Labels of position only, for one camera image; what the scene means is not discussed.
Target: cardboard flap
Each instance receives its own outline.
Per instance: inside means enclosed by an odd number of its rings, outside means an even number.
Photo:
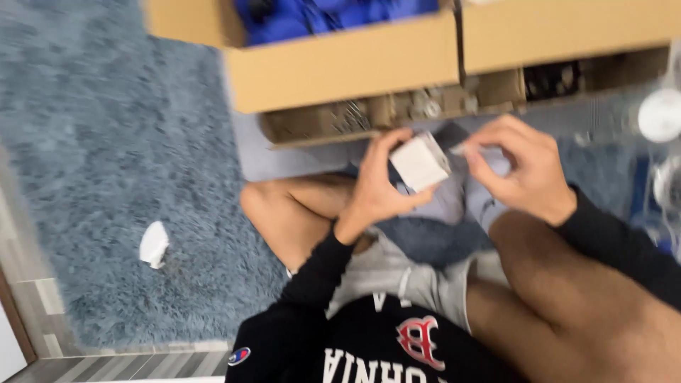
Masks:
[[[150,34],[194,44],[225,46],[220,0],[142,0]]]
[[[226,49],[234,108],[252,113],[458,83],[451,10],[285,44]]]
[[[464,67],[479,74],[661,46],[679,0],[501,0],[463,9]]]

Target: person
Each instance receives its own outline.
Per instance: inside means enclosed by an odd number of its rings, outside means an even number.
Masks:
[[[432,199],[388,180],[412,135],[374,139],[356,181],[244,187],[244,212],[297,273],[242,323],[226,382],[681,381],[680,267],[567,185],[555,140],[513,117],[464,143],[466,209],[496,252],[440,272],[373,228]]]

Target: black sweatshirt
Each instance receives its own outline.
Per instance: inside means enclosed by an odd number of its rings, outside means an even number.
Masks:
[[[597,209],[577,191],[577,211],[556,229],[599,262],[681,309],[681,267],[645,233]],[[385,294],[360,298],[331,320],[324,310],[353,247],[329,235],[267,311],[244,321],[227,383],[524,382],[468,333],[422,307]]]

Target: blue shaggy rug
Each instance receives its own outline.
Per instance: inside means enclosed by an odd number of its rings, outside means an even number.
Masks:
[[[220,73],[216,51],[148,37],[138,0],[0,2],[0,138],[82,345],[229,339],[285,283],[238,206]],[[622,213],[631,158],[562,149],[568,176]],[[156,220],[172,239],[159,271],[138,260]],[[434,264],[489,246],[475,225],[382,227]]]

